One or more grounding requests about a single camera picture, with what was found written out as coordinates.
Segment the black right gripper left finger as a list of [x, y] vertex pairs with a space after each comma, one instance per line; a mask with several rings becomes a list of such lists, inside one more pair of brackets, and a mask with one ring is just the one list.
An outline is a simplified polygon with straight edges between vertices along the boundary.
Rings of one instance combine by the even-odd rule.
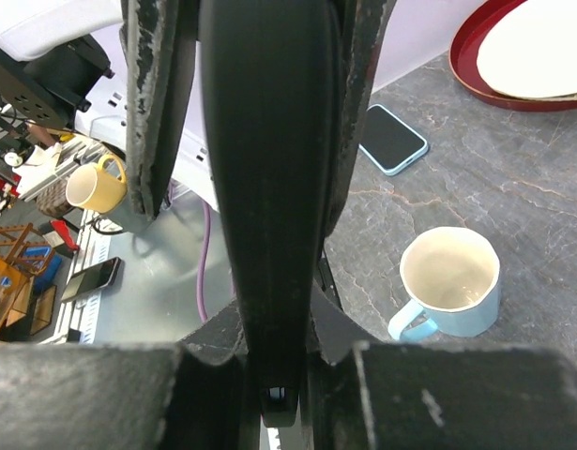
[[231, 303], [172, 344], [0, 344], [0, 449], [255, 449]]

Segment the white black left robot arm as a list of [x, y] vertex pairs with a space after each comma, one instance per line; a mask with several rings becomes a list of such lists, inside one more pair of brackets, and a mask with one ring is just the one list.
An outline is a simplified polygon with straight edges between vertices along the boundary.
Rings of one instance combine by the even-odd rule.
[[129, 69], [126, 165], [97, 197], [125, 230], [152, 222], [180, 149], [194, 80], [227, 243], [327, 237], [352, 177], [390, 1], [79, 1], [39, 20], [68, 37], [26, 61], [0, 46], [0, 93], [67, 127], [110, 77], [91, 33], [120, 23]]

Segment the black phone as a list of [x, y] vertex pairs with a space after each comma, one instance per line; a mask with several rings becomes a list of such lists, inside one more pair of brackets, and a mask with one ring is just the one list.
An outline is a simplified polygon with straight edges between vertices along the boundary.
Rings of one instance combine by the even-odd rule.
[[260, 413], [295, 421], [339, 109], [329, 1], [205, 1], [206, 144]]

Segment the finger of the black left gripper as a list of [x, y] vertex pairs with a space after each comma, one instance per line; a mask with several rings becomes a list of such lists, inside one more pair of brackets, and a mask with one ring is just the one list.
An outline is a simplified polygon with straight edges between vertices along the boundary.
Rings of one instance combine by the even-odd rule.
[[335, 1], [339, 34], [339, 113], [332, 144], [332, 170], [326, 201], [325, 234], [341, 216], [362, 137], [379, 56], [395, 0]]
[[126, 161], [135, 213], [159, 214], [179, 149], [192, 88], [195, 1], [123, 1], [128, 66]]

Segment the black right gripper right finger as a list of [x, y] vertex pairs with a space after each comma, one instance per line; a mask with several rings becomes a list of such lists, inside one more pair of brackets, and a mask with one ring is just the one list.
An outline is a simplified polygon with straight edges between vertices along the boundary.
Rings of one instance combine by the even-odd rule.
[[383, 343], [314, 287], [309, 449], [577, 449], [577, 369], [520, 345]]

